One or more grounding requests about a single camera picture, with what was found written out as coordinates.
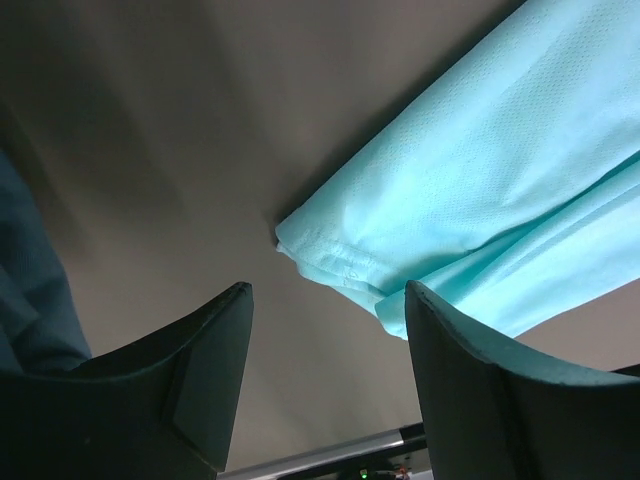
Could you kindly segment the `turquoise t-shirt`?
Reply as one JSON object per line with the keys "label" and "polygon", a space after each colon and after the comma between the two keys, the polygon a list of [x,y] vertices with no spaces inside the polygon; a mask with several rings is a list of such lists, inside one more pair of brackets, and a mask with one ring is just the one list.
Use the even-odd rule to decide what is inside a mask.
{"label": "turquoise t-shirt", "polygon": [[275,230],[407,335],[418,281],[516,337],[639,277],[639,5],[528,1]]}

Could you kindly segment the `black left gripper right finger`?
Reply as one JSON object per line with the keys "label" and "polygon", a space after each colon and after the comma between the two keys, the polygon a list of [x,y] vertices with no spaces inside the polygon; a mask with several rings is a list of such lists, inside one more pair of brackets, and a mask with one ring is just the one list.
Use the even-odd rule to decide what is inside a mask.
{"label": "black left gripper right finger", "polygon": [[526,346],[419,282],[405,318],[438,479],[635,479],[639,369],[602,371]]}

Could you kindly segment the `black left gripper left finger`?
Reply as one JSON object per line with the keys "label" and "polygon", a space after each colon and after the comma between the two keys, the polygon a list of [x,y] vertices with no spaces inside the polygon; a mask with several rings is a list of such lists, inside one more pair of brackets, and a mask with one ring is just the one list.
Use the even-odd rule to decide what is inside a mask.
{"label": "black left gripper left finger", "polygon": [[252,329],[249,283],[56,373],[1,377],[5,479],[213,479],[226,468]]}

